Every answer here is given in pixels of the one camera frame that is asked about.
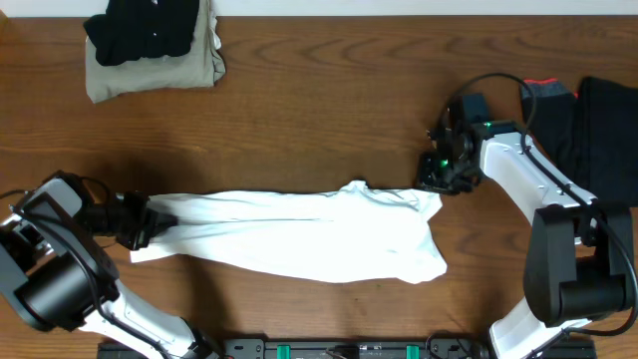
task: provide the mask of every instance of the wooden table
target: wooden table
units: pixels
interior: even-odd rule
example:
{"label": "wooden table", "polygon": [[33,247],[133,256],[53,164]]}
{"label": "wooden table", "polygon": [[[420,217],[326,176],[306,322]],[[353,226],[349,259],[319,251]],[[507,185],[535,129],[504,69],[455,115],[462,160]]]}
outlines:
{"label": "wooden table", "polygon": [[[430,145],[426,129],[472,76],[556,77],[575,90],[595,75],[638,86],[635,18],[222,18],[228,73],[217,87],[93,105],[82,21],[22,19],[5,28],[2,190],[36,186],[58,169],[147,193],[326,191],[354,178],[408,187]],[[490,80],[476,89],[496,117],[520,117],[515,85]],[[124,249],[109,254],[133,291],[220,338],[485,333],[522,296],[529,225],[490,181],[472,195],[445,197],[431,224],[449,271],[419,285],[324,284],[184,256],[131,265]],[[340,265],[308,255],[314,265]],[[3,357],[93,358],[103,340],[39,333],[4,300],[0,308]],[[618,326],[626,315],[596,327]],[[602,358],[632,357],[637,339],[634,329],[596,344]]]}

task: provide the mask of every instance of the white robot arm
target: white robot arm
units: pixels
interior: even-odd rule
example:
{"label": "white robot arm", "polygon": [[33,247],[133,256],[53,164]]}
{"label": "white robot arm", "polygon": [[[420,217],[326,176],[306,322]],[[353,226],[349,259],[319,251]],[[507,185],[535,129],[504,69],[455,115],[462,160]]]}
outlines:
{"label": "white robot arm", "polygon": [[[633,262],[623,263],[589,210],[594,204],[602,213],[596,218],[604,217],[622,233],[621,245],[633,258],[628,208],[597,203],[595,195],[548,161],[531,137],[522,136],[524,130],[516,123],[492,122],[482,95],[458,98],[443,122],[451,125],[439,124],[430,132],[436,150],[422,155],[420,187],[454,195],[472,191],[482,177],[490,178],[532,225],[523,279],[526,297],[489,330],[496,358],[534,357],[566,331],[633,306]],[[565,183],[570,195],[557,182]],[[576,258],[574,245],[581,243],[595,246],[595,254]]]}
{"label": "white robot arm", "polygon": [[128,290],[93,240],[114,234],[135,249],[173,218],[147,209],[147,199],[136,192],[94,204],[82,181],[55,174],[2,224],[0,289],[9,304],[38,330],[100,333],[151,359],[219,358],[209,338]]}

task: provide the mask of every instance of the black cable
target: black cable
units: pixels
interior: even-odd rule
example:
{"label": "black cable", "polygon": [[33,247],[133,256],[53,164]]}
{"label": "black cable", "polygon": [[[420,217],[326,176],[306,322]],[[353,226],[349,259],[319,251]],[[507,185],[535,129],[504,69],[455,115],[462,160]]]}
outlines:
{"label": "black cable", "polygon": [[27,193],[27,191],[23,190],[23,189],[12,189],[12,190],[9,190],[9,191],[6,191],[6,192],[0,194],[0,199],[4,199],[4,198],[6,198],[6,197],[8,197],[10,195],[15,195],[15,194],[24,195],[26,193]]}
{"label": "black cable", "polygon": [[170,357],[175,357],[172,354],[167,353],[158,342],[153,342],[150,338],[148,338],[146,335],[140,333],[138,330],[129,327],[128,325],[122,323],[121,321],[119,321],[117,318],[115,318],[112,315],[107,314],[104,309],[102,308],[102,304],[98,295],[98,284],[96,283],[96,279],[93,277],[93,275],[91,274],[91,272],[89,271],[89,265],[84,261],[84,259],[80,256],[80,254],[76,251],[76,249],[71,246],[66,239],[64,239],[60,234],[58,234],[56,231],[54,231],[53,229],[51,229],[49,226],[45,225],[44,223],[42,223],[41,221],[46,221],[46,222],[50,222],[56,225],[60,225],[62,227],[66,226],[61,223],[58,220],[55,220],[53,218],[49,218],[46,216],[41,216],[41,215],[31,215],[31,214],[27,214],[24,211],[22,211],[21,208],[19,208],[18,210],[16,210],[16,208],[13,208],[13,212],[17,215],[19,215],[21,218],[23,218],[24,220],[29,221],[31,224],[33,224],[38,230],[44,230],[45,232],[49,233],[51,236],[55,237],[56,240],[58,240],[60,242],[60,244],[64,245],[65,248],[69,251],[69,253],[71,254],[71,256],[75,259],[75,261],[78,263],[78,265],[80,266],[80,268],[82,269],[84,275],[87,278],[87,281],[89,283],[89,289],[91,291],[91,297],[93,299],[93,305],[96,308],[96,310],[98,311],[98,313],[105,318],[109,323],[111,323],[112,325],[122,329],[124,332],[126,332],[127,334],[133,336],[134,338],[149,344],[151,347],[153,347],[160,355],[163,359],[170,359]]}
{"label": "black cable", "polygon": [[[562,190],[565,194],[569,195],[572,199],[574,199],[587,212],[588,215],[590,215],[592,218],[596,220],[600,228],[603,230],[603,232],[605,232],[605,234],[607,234],[607,237],[611,239],[615,248],[620,252],[621,256],[623,257],[623,261],[625,265],[627,266],[627,269],[629,270],[629,273],[631,276],[630,280],[632,282],[632,290],[634,292],[634,303],[631,308],[631,313],[629,314],[629,318],[627,319],[627,321],[622,326],[613,330],[605,330],[605,331],[583,329],[583,328],[565,328],[561,330],[560,334],[557,335],[554,339],[545,343],[545,345],[541,347],[542,350],[545,350],[551,345],[555,344],[557,341],[562,340],[564,336],[569,336],[570,333],[578,333],[578,334],[594,335],[594,336],[616,336],[626,332],[633,326],[633,324],[636,321],[636,318],[638,317],[638,312],[636,311],[636,308],[638,307],[638,281],[636,279],[636,271],[634,270],[633,260],[629,257],[627,249],[622,244],[622,241],[620,240],[616,232],[609,226],[609,224],[607,224],[607,222],[602,218],[600,213],[594,210],[591,207],[591,205],[589,205],[585,200],[583,200],[576,193],[574,193],[569,187],[569,184],[563,183],[560,179],[558,179],[552,172],[550,172],[545,166],[543,166],[538,161],[538,159],[535,158],[534,155],[531,153],[531,147],[526,144],[526,139],[529,133],[529,127],[533,123],[534,116],[536,114],[537,99],[536,99],[536,94],[531,90],[529,85],[521,78],[511,74],[506,74],[506,73],[489,73],[489,74],[484,74],[484,75],[475,77],[467,81],[466,83],[464,83],[458,90],[456,90],[453,93],[452,96],[450,96],[450,98],[446,102],[446,105],[442,108],[442,111],[439,116],[439,121],[443,121],[445,119],[446,111],[452,105],[453,101],[455,101],[457,97],[460,96],[467,88],[469,88],[471,85],[473,85],[474,83],[480,80],[491,78],[491,77],[502,77],[502,78],[513,80],[519,83],[531,96],[531,110],[529,112],[529,116],[527,117],[527,123],[526,123],[525,129],[520,134],[520,145],[522,148],[522,152],[529,158],[529,160],[541,172],[543,172],[544,175],[546,175],[551,181],[553,181],[560,188],[560,190]],[[538,353],[542,351],[542,350],[539,350],[541,348],[536,349],[534,352]]]}

